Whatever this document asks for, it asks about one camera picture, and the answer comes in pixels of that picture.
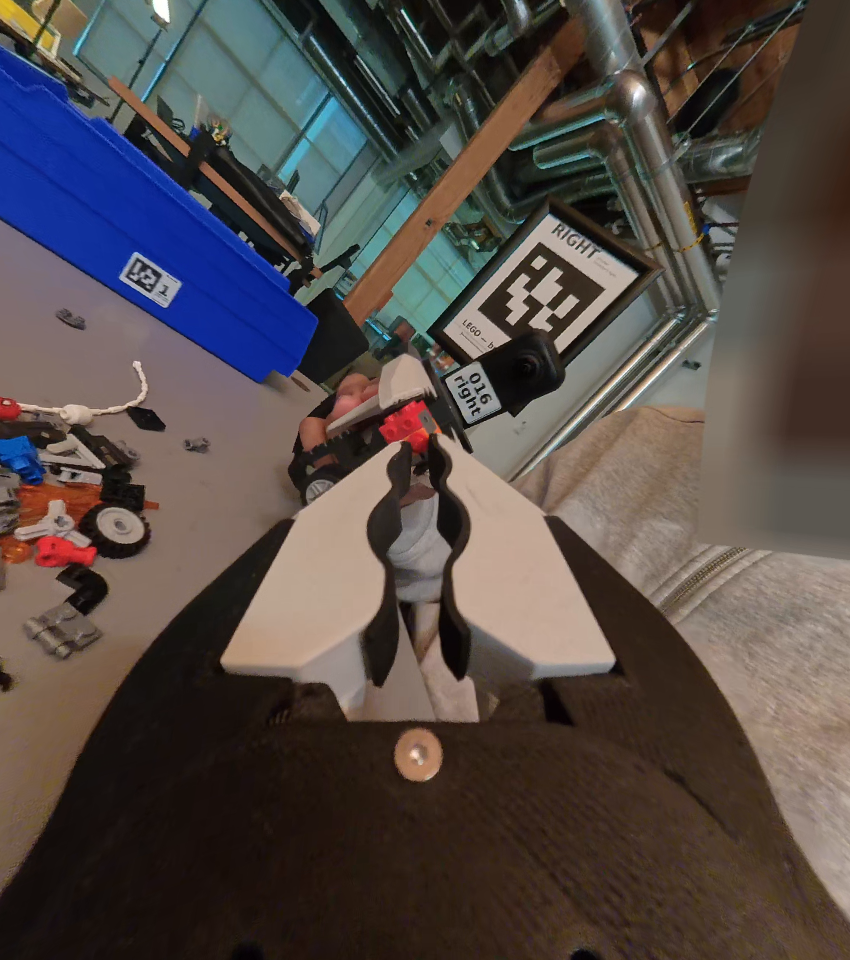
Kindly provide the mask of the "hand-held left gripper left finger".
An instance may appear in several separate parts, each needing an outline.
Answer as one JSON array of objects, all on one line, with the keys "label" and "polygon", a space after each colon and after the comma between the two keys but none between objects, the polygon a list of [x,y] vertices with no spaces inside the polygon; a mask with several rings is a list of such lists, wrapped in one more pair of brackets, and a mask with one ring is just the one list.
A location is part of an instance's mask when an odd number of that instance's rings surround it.
[{"label": "hand-held left gripper left finger", "polygon": [[353,721],[425,717],[388,557],[412,453],[388,445],[299,511],[221,656],[225,671],[327,686]]}]

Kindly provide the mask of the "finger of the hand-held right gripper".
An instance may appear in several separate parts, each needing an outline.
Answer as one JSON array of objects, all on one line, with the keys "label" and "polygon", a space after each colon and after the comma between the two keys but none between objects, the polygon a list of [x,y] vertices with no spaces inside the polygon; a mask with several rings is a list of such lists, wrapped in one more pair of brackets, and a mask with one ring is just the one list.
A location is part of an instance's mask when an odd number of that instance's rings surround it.
[{"label": "finger of the hand-held right gripper", "polygon": [[432,434],[445,433],[446,427],[439,421],[438,394],[430,373],[420,360],[403,354],[386,363],[377,376],[365,374],[380,379],[378,393],[330,423],[327,439],[346,434],[368,434],[382,439],[426,439]]}]

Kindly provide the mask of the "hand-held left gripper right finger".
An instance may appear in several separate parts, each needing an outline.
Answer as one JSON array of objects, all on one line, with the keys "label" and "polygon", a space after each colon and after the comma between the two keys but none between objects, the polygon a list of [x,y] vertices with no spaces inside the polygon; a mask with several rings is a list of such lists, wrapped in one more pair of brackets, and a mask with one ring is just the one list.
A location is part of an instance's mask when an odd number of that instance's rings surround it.
[{"label": "hand-held left gripper right finger", "polygon": [[603,675],[615,654],[547,516],[445,435],[429,443],[442,572],[441,653],[457,680],[516,685]]}]

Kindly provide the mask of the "lego motorcycle model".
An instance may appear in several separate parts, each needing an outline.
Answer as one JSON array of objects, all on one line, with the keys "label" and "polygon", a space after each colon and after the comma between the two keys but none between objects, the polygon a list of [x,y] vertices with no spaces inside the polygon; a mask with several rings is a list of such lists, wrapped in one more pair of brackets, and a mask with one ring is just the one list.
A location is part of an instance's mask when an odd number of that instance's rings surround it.
[{"label": "lego motorcycle model", "polygon": [[397,443],[410,450],[410,483],[423,483],[429,440],[441,432],[428,404],[417,399],[381,410],[372,400],[355,414],[346,416],[340,426],[327,424],[324,440],[311,450],[302,445],[295,449],[288,475],[303,507]]}]

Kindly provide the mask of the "pile of lego pieces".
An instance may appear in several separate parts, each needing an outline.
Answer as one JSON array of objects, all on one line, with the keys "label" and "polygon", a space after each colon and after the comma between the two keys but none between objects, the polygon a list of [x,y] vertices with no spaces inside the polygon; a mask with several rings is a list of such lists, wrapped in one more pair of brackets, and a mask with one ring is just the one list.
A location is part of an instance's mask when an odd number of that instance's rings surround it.
[{"label": "pile of lego pieces", "polygon": [[148,387],[140,364],[138,395],[106,407],[46,406],[0,395],[0,593],[9,568],[31,562],[55,575],[66,596],[23,624],[27,640],[58,662],[86,651],[103,637],[92,613],[109,583],[102,558],[78,531],[88,510],[109,503],[143,516],[158,510],[134,470],[140,456],[122,440],[96,432],[98,419],[143,404]]}]

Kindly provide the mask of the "person's right forearm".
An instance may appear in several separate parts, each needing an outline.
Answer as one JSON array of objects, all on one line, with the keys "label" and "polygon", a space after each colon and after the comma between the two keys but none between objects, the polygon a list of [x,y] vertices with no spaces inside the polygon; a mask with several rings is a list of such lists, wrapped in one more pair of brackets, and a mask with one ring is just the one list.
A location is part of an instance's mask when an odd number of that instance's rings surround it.
[{"label": "person's right forearm", "polygon": [[387,552],[400,602],[436,604],[440,600],[451,547],[438,530],[438,513],[436,493],[400,510],[401,531]]}]

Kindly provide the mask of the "black lego wheel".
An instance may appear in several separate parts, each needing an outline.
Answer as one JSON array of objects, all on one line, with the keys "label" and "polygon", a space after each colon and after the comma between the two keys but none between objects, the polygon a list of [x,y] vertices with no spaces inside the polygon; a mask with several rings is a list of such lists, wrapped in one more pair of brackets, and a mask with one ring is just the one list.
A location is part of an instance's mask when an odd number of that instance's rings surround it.
[{"label": "black lego wheel", "polygon": [[99,503],[88,510],[78,531],[95,547],[97,555],[113,560],[139,555],[151,541],[147,520],[130,509]]}]

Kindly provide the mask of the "person's right hand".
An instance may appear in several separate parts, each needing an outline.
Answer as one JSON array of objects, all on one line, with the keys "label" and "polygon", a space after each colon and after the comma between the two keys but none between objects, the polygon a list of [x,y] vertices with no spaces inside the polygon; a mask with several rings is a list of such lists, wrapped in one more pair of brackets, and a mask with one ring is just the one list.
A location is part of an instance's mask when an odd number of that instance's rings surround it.
[{"label": "person's right hand", "polygon": [[379,378],[368,378],[359,373],[343,378],[335,393],[327,396],[301,421],[294,450],[305,452],[321,447],[327,442],[329,424],[370,400],[379,389]]}]

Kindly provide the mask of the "framed marker sign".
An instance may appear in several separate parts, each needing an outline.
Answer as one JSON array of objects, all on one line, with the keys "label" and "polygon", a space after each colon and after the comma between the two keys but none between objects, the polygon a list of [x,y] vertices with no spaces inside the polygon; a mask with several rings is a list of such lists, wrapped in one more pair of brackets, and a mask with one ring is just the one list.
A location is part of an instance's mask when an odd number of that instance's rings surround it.
[{"label": "framed marker sign", "polygon": [[537,331],[569,364],[663,272],[642,250],[549,196],[428,336],[465,365]]}]

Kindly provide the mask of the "black office chair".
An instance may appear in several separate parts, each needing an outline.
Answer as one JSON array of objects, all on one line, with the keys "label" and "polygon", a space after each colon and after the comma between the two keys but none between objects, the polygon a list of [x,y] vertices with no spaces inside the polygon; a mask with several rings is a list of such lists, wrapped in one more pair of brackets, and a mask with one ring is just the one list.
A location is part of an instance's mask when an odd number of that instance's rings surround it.
[{"label": "black office chair", "polygon": [[297,372],[314,383],[325,383],[365,354],[369,342],[333,289],[315,296],[307,308],[318,323]]}]

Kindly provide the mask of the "silver ventilation pipes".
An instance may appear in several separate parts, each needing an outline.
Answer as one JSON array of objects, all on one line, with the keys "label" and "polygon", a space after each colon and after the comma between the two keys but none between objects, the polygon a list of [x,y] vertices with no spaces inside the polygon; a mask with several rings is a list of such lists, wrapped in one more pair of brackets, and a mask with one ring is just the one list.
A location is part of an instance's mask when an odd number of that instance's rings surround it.
[{"label": "silver ventilation pipes", "polygon": [[666,309],[656,326],[552,437],[509,477],[531,472],[575,433],[645,400],[714,333],[720,289],[692,192],[680,168],[655,87],[621,2],[564,2],[567,23],[544,46],[467,146],[489,141],[493,124],[516,113],[491,148],[485,174],[506,147],[519,150],[583,131],[623,202],[636,237],[661,268]]}]

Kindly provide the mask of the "background wooden desk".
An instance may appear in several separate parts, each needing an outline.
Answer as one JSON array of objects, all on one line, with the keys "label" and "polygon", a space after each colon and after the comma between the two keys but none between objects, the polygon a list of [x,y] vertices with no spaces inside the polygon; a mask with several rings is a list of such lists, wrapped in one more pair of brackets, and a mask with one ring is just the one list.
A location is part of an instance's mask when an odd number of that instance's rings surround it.
[{"label": "background wooden desk", "polygon": [[171,180],[244,240],[259,256],[287,275],[297,274],[294,291],[322,277],[310,243],[277,195],[206,132],[188,140],[143,103],[116,77],[108,79],[120,107],[132,119],[124,137]]}]

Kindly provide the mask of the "blue plastic bin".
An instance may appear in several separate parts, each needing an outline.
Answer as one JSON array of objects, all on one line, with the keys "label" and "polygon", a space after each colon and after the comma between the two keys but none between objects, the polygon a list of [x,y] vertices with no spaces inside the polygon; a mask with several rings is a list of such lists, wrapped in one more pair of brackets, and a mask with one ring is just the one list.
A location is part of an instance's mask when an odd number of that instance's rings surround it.
[{"label": "blue plastic bin", "polygon": [[285,277],[1,45],[0,219],[254,381],[296,373],[317,329]]}]

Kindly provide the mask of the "light panel on stand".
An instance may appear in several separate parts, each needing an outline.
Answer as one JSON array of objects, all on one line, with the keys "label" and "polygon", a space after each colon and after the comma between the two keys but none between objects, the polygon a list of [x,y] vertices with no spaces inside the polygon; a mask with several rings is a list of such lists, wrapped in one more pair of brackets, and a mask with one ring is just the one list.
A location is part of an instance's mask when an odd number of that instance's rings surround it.
[{"label": "light panel on stand", "polygon": [[164,60],[159,46],[167,35],[171,23],[170,1],[150,1],[149,5],[151,7],[151,19],[156,26],[156,31],[145,47],[139,63],[139,72],[136,76],[141,78],[146,66],[152,65],[154,70],[140,91],[143,102],[147,102],[161,77]]}]

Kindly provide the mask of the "wooden post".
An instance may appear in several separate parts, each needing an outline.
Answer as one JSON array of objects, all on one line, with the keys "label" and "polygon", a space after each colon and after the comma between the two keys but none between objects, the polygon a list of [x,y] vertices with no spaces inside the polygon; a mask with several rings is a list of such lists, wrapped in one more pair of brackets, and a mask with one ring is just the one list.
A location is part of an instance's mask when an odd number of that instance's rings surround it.
[{"label": "wooden post", "polygon": [[376,310],[387,304],[394,285],[479,185],[559,82],[582,59],[585,40],[586,28],[581,20],[571,18],[527,66],[435,186],[396,231],[344,298],[343,305],[359,328]]}]

